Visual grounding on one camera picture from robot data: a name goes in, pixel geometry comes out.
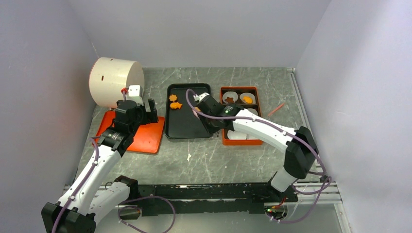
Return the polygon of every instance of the orange compartment box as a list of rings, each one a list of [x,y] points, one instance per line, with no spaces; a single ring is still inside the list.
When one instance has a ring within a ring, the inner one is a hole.
[[[259,104],[259,97],[258,97],[258,90],[254,86],[224,86],[220,89],[220,103],[224,103],[223,95],[228,92],[233,91],[236,92],[238,95],[238,99],[236,100],[236,104],[243,106],[244,108],[253,108],[257,111],[259,117],[262,116],[262,112],[260,111],[260,104]],[[240,99],[240,95],[243,93],[251,93],[255,96],[256,103],[247,104],[244,103]],[[263,141],[258,139],[246,139],[246,140],[231,140],[227,137],[227,130],[222,130],[222,143],[225,146],[238,146],[238,145],[252,145],[258,146],[262,145]]]

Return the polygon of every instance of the black baking tray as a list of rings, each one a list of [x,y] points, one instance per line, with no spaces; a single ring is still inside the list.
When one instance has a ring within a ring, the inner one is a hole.
[[[186,90],[192,89],[200,95],[204,92],[211,94],[210,86],[206,83],[178,83],[172,84],[167,89],[166,99],[166,122],[165,135],[168,139],[186,139],[186,138],[208,138],[212,134],[208,133],[202,122],[195,117],[192,109],[186,102]],[[177,102],[183,104],[180,109],[171,109],[169,100],[170,95],[177,96]],[[196,106],[192,96],[189,96],[190,102]]]

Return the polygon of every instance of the white wall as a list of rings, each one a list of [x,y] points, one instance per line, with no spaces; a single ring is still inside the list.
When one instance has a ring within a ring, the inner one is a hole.
[[[412,2],[333,0],[297,66],[356,233],[412,232]]]
[[[330,0],[69,0],[100,56],[144,67],[296,67]]]
[[[94,102],[97,56],[65,0],[0,3],[0,232],[45,232],[71,182]]]

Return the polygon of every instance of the orange tray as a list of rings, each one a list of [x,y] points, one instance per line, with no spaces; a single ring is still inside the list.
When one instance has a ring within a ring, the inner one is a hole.
[[[220,88],[220,103],[223,103],[223,94],[227,91],[234,91],[239,95],[238,100],[236,101],[236,104],[239,104],[243,106],[244,108],[254,108],[259,117],[262,116],[262,112],[260,111],[260,105],[259,105],[259,97],[258,97],[258,90],[254,86],[223,86]],[[240,95],[242,93],[249,92],[255,96],[256,99],[256,104],[246,104],[243,103],[242,100],[240,100]],[[225,146],[239,146],[239,145],[252,145],[252,146],[258,146],[262,145],[263,141],[258,140],[258,139],[251,139],[251,140],[231,140],[227,137],[227,131],[222,130],[222,143]]]
[[[103,120],[100,124],[100,128],[97,131],[96,136],[101,135],[107,129],[107,127],[112,124],[114,117],[114,111],[107,111],[104,114]],[[165,125],[165,118],[162,116],[159,116],[158,118],[158,123],[139,126],[139,129],[137,130],[137,133],[133,138],[133,143],[129,146],[127,151],[147,154],[157,154],[159,152],[160,142],[162,141],[163,129]]]

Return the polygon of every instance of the gray marble table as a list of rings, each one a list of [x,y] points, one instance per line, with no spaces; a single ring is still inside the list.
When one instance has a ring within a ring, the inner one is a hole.
[[[296,93],[285,68],[190,67],[144,68],[143,71],[144,98],[156,101],[159,116],[165,115],[170,84],[207,83],[217,100],[222,86],[255,86],[264,118],[287,127],[299,128],[303,124]],[[283,102],[282,108],[266,117]],[[96,107],[89,136],[96,134],[106,110]],[[86,142],[77,174],[92,153],[93,147]],[[119,175],[136,179],[140,184],[266,182],[283,161],[284,154],[266,143],[261,146],[224,146],[220,135],[184,142],[171,142],[163,136],[157,155],[125,153],[104,183]]]

